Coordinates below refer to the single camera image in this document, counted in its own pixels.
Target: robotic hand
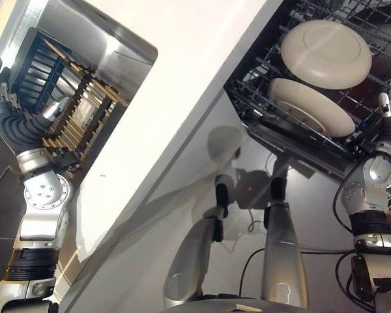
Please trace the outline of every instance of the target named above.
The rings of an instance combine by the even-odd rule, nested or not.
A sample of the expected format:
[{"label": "robotic hand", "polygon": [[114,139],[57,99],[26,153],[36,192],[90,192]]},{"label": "robotic hand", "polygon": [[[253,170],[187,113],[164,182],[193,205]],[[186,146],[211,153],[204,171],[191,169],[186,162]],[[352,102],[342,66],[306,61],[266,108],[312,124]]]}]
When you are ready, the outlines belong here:
[{"label": "robotic hand", "polygon": [[386,188],[391,176],[391,101],[379,95],[383,130],[374,155],[359,164],[341,194],[352,225],[355,293],[373,302],[377,313],[391,313],[391,216]]},{"label": "robotic hand", "polygon": [[8,68],[0,73],[0,135],[22,171],[26,213],[0,282],[0,313],[57,312],[58,304],[43,298],[53,293],[54,272],[68,220],[66,209],[72,195],[70,182],[58,172],[77,160],[66,151],[54,151],[57,157],[53,157],[42,147],[42,137],[71,99],[56,100],[41,115],[26,119],[16,95],[7,93],[9,76]]}]

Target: plate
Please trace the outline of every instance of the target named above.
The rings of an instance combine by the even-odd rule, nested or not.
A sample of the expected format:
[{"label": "plate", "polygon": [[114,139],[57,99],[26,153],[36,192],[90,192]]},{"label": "plate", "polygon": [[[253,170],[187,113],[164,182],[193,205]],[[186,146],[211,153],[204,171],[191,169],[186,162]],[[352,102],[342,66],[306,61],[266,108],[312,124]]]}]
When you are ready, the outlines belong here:
[{"label": "plate", "polygon": [[358,33],[323,20],[302,23],[286,34],[281,57],[295,76],[326,89],[358,85],[372,62],[368,45]]},{"label": "plate", "polygon": [[355,124],[336,103],[302,83],[276,78],[269,83],[268,96],[290,115],[329,137],[345,137]]}]

